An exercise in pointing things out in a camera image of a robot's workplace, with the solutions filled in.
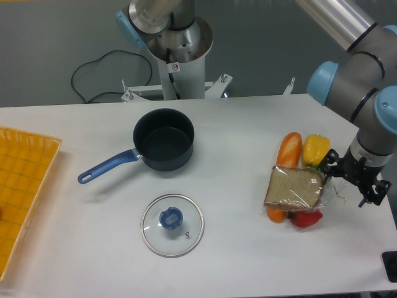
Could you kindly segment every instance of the vegetables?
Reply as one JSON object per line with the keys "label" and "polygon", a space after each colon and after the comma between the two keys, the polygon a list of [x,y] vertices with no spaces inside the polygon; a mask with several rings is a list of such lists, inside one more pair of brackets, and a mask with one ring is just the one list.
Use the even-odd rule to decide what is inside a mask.
{"label": "vegetables", "polygon": [[284,219],[287,216],[287,212],[284,210],[268,207],[267,208],[267,216],[271,221],[279,224],[284,221]]}
{"label": "vegetables", "polygon": [[[291,132],[285,136],[281,143],[276,165],[294,168],[298,165],[302,151],[302,137],[297,132]],[[279,224],[284,221],[287,211],[275,208],[267,208],[268,218]]]}
{"label": "vegetables", "polygon": [[314,225],[323,217],[323,214],[317,209],[314,211],[295,211],[289,212],[287,218],[298,228],[307,228]]}
{"label": "vegetables", "polygon": [[303,146],[302,165],[317,167],[329,151],[329,140],[320,135],[309,135]]}
{"label": "vegetables", "polygon": [[302,137],[297,132],[291,132],[285,136],[281,143],[276,165],[296,167],[302,151]]}

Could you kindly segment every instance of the blue saucepan handle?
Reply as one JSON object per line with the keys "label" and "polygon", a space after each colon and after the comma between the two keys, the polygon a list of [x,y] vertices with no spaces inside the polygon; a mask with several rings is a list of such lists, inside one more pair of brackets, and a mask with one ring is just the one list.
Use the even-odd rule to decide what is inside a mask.
{"label": "blue saucepan handle", "polygon": [[81,184],[88,183],[89,181],[99,177],[100,175],[110,171],[111,169],[119,166],[123,163],[130,163],[132,161],[137,161],[139,156],[137,156],[136,152],[133,149],[129,149],[127,151],[121,152],[118,155],[115,155],[108,160],[105,160],[103,163],[89,169],[88,171],[80,174],[77,180]]}

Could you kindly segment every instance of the glass lid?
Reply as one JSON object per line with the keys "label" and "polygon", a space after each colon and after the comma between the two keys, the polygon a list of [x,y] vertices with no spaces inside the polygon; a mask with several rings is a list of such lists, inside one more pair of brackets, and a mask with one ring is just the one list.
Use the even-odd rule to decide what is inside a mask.
{"label": "glass lid", "polygon": [[181,194],[155,199],[143,212],[143,241],[154,253],[168,258],[193,250],[204,232],[204,216],[198,205]]}

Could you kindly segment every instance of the sliced bread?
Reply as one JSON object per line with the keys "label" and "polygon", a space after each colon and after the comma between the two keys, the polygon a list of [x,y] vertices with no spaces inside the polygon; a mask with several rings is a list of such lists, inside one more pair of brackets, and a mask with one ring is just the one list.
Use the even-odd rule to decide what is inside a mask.
{"label": "sliced bread", "polygon": [[283,210],[316,207],[323,193],[323,177],[310,169],[274,166],[264,205]]}

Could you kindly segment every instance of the orange tray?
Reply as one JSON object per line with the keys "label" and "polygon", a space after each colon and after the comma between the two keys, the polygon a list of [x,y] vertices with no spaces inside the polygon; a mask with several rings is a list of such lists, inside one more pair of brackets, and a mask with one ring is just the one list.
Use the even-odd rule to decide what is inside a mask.
{"label": "orange tray", "polygon": [[0,127],[0,281],[62,140]]}

